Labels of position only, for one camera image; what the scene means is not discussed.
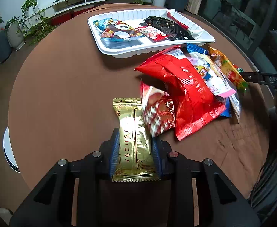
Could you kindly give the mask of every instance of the cartoon penguin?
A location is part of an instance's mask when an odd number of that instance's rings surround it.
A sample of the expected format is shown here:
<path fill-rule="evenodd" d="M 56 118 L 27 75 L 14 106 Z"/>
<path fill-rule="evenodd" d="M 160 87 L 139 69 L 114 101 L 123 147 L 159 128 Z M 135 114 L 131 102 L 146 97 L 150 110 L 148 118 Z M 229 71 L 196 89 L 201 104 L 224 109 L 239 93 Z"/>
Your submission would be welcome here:
<path fill-rule="evenodd" d="M 120 20 L 115 23 L 109 22 L 107 27 L 111 31 L 113 31 L 113 37 L 128 38 L 128 37 L 134 37 L 137 35 L 137 32 L 132 27 L 130 27 L 129 25 L 125 24 Z"/>
<path fill-rule="evenodd" d="M 197 69 L 197 72 L 202 76 L 202 79 L 204 79 L 205 81 L 212 78 L 211 74 L 208 73 L 210 68 L 204 66 L 195 66 L 195 68 Z"/>

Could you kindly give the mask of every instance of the red and white wrapper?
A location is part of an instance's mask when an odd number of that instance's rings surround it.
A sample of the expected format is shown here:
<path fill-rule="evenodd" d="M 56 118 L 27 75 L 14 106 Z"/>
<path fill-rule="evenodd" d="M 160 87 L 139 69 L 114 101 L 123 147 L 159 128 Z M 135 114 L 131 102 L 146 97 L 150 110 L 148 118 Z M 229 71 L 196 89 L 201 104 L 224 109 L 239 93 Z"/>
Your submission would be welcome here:
<path fill-rule="evenodd" d="M 152 26 L 142 26 L 136 28 L 139 32 L 143 33 L 145 36 L 153 39 L 154 41 L 160 41 L 168 37 L 165 33 L 161 32 L 159 29 L 156 29 Z"/>
<path fill-rule="evenodd" d="M 173 100 L 168 93 L 141 82 L 141 102 L 144 122 L 152 137 L 174 128 Z"/>
<path fill-rule="evenodd" d="M 168 86 L 175 108 L 175 135 L 181 141 L 214 120 L 226 107 L 211 93 L 179 47 L 151 56 L 135 70 Z"/>

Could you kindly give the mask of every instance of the round table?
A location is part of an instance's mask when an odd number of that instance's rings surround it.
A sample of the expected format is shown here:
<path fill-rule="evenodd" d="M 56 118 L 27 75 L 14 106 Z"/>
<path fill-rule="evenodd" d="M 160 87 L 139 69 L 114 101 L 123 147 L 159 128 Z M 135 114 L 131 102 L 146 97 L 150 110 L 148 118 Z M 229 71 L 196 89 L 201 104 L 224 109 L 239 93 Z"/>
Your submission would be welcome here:
<path fill-rule="evenodd" d="M 61 158 L 82 159 L 109 140 L 119 126 L 112 107 L 115 97 L 139 97 L 142 74 L 134 68 L 154 53 L 118 59 L 102 54 L 87 19 L 110 11 L 150 8 L 106 4 L 56 28 L 24 62 L 9 102 L 9 134 L 13 154 L 33 189 Z M 206 24 L 185 15 L 216 38 L 211 44 L 246 71 L 251 68 L 232 44 Z M 211 158 L 245 196 L 257 180 L 268 149 L 264 101 L 259 85 L 241 97 L 240 123 L 217 118 L 195 134 L 177 141 L 174 130 L 161 135 L 173 150 L 189 159 Z"/>

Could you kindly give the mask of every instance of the blue snack package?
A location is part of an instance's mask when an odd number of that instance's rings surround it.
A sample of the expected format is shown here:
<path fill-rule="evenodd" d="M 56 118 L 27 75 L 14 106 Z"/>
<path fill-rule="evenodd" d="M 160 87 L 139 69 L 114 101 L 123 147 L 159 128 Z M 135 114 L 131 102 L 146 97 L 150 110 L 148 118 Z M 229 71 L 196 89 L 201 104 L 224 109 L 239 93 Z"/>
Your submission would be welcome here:
<path fill-rule="evenodd" d="M 200 54 L 206 54 L 206 55 L 209 55 L 209 51 L 200 47 L 200 46 L 197 46 L 195 44 L 189 44 L 187 43 L 187 51 L 188 53 L 192 53 L 192 52 L 198 52 Z"/>
<path fill-rule="evenodd" d="M 104 31 L 107 27 L 107 24 L 109 21 L 118 21 L 117 19 L 112 19 L 112 18 L 106 18 L 106 19 L 101 19 L 101 20 L 94 20 L 93 23 L 94 25 L 96 25 L 99 29 L 101 29 L 102 31 Z"/>
<path fill-rule="evenodd" d="M 228 118 L 232 117 L 231 105 L 230 105 L 229 97 L 226 98 L 225 107 L 226 107 L 226 110 L 225 110 L 224 112 L 222 112 L 222 113 L 220 114 L 220 116 L 228 117 Z"/>
<path fill-rule="evenodd" d="M 113 42 L 123 42 L 139 39 L 145 35 L 121 20 L 110 19 L 106 29 L 101 34 L 101 39 Z"/>

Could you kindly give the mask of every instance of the floor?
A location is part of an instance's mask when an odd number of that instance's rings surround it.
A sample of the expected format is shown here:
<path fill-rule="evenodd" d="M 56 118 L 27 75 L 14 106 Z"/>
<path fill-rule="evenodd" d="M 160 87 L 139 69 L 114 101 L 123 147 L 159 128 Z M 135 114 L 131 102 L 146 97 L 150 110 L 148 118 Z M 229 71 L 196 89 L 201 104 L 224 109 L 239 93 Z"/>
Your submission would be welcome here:
<path fill-rule="evenodd" d="M 206 23 L 199 16 L 193 17 Z M 212 35 L 218 34 L 213 27 L 207 30 Z M 12 212 L 18 208 L 30 190 L 21 174 L 13 171 L 6 162 L 2 141 L 4 131 L 8 125 L 9 98 L 13 83 L 22 64 L 34 47 L 35 45 L 30 45 L 29 42 L 27 42 L 19 51 L 12 52 L 8 60 L 0 64 L 0 207 L 7 208 Z M 230 50 L 235 52 L 238 51 L 238 48 L 231 46 Z M 271 95 L 266 91 L 266 88 L 264 88 L 263 92 L 270 107 L 273 103 Z"/>

